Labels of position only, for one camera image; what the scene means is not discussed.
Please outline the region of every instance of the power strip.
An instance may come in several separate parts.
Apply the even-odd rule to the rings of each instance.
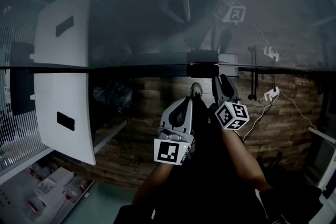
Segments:
[[[264,94],[264,98],[266,101],[272,102],[278,95],[280,94],[278,86],[275,86],[275,90],[271,89]]]

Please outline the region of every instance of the shoe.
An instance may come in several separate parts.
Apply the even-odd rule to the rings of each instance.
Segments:
[[[191,98],[200,97],[202,98],[202,86],[198,82],[194,82],[190,89]]]

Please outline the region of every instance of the white cable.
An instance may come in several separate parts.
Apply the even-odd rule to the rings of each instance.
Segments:
[[[257,118],[257,119],[254,121],[254,124],[253,124],[251,130],[249,130],[249,131],[244,135],[243,141],[245,141],[245,137],[246,137],[246,135],[248,135],[250,132],[252,132],[252,130],[253,130],[253,128],[254,128],[254,125],[256,125],[257,120],[259,120],[259,119],[262,117],[262,115],[263,115],[264,112],[265,112],[265,109],[267,109],[270,105],[272,105],[272,104],[275,102],[275,100],[278,99],[278,97],[279,97],[279,95],[272,101],[271,104],[265,106],[265,108],[264,108],[263,113],[261,114],[261,116],[260,116],[259,118]]]
[[[285,94],[284,94],[280,89],[279,89],[279,91],[283,94],[284,97],[286,97],[287,99],[289,99],[289,100],[291,100],[291,101],[293,102],[293,104],[295,105],[295,107],[296,107],[296,108],[298,109],[298,111],[300,112],[301,116],[303,116],[302,113],[301,113],[301,111],[299,110],[298,106],[295,104],[294,100],[293,100],[292,98],[289,98],[289,97],[285,96]],[[313,125],[313,124],[311,123],[311,121],[310,121],[309,118],[307,118],[307,117],[305,117],[305,116],[303,116],[303,117],[304,117],[305,119],[307,119],[307,120],[309,121],[310,125],[313,126],[313,127],[318,131],[318,129],[316,128],[316,126]],[[326,141],[328,142],[329,145],[331,145],[331,146],[336,150],[336,147],[335,147],[333,144],[331,144],[327,139],[326,139]]]
[[[296,108],[298,109],[298,111],[300,112],[301,116],[303,116],[302,113],[301,113],[301,111],[299,110],[298,106],[295,104],[294,100],[293,100],[292,98],[289,98],[289,97],[285,96],[285,94],[280,90],[280,88],[279,88],[279,91],[283,94],[284,97],[286,97],[287,99],[289,99],[289,100],[291,100],[291,101],[293,102],[293,104],[295,105],[295,107],[296,107]],[[306,116],[303,116],[303,117],[304,117],[305,119],[307,119],[307,120],[309,121],[310,125],[313,126],[313,127],[317,130],[316,126],[313,125],[313,124],[311,123],[311,121],[310,121],[309,118],[307,118]]]
[[[288,221],[287,221],[287,219],[283,215],[281,215],[281,216],[285,220],[286,224],[289,224]]]
[[[252,23],[253,23],[254,27],[255,27],[258,31],[260,31],[260,33],[262,34],[262,39],[263,39],[265,42],[267,42],[268,44],[270,44],[270,46],[271,46],[272,48],[275,49],[275,52],[278,53],[277,48],[274,47],[273,44],[272,44],[271,42],[269,42],[269,41],[265,38],[265,36],[264,36],[264,32],[263,32],[260,28],[258,28],[258,27],[256,26],[256,23],[255,23],[254,21],[253,21]]]

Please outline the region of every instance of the white cabinet door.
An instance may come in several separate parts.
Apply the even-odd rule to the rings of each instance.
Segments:
[[[88,74],[34,74],[35,106],[42,142],[70,157],[96,164],[88,104]]]
[[[90,0],[56,0],[38,15],[36,63],[88,66]]]
[[[56,0],[39,14],[35,63],[88,66],[90,0]],[[88,74],[34,74],[35,106],[42,142],[70,157],[96,164],[92,147]]]

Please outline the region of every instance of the white plastic part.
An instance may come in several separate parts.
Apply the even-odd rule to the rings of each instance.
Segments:
[[[277,86],[275,89],[275,91],[274,89],[271,89],[264,94],[265,101],[272,102],[280,94],[279,88]]]
[[[89,121],[88,74],[34,74],[36,118],[42,143],[95,165]],[[74,130],[57,122],[57,112],[74,120]]]
[[[193,111],[193,100],[189,99],[187,105],[187,112],[184,119],[184,123],[180,127],[173,127],[169,122],[169,115],[180,105],[186,98],[182,98],[172,103],[165,111],[162,113],[160,126],[171,129],[174,131],[179,131],[181,133],[191,133],[191,124],[192,124],[192,111]]]
[[[272,46],[268,47],[268,52],[267,52],[267,47],[264,48],[264,55],[268,56],[269,58],[273,59],[275,62],[279,61],[279,53],[273,52],[272,51]]]

